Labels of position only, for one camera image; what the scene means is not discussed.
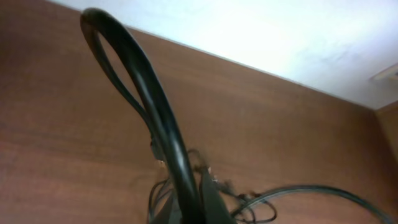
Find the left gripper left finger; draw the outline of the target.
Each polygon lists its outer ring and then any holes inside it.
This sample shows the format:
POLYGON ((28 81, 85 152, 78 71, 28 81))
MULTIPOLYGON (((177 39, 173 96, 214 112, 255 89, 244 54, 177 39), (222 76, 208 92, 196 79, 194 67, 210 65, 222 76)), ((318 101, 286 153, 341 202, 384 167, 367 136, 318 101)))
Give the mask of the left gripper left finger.
POLYGON ((174 193, 171 193, 150 224, 180 224, 180 207, 174 193))

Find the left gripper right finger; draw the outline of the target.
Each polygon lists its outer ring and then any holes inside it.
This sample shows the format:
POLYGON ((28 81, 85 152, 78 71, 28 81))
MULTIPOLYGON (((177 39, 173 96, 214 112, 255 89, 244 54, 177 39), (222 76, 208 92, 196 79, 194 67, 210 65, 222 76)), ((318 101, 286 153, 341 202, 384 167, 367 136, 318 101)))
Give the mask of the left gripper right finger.
POLYGON ((207 169, 201 170, 200 193, 206 224, 236 224, 207 169))

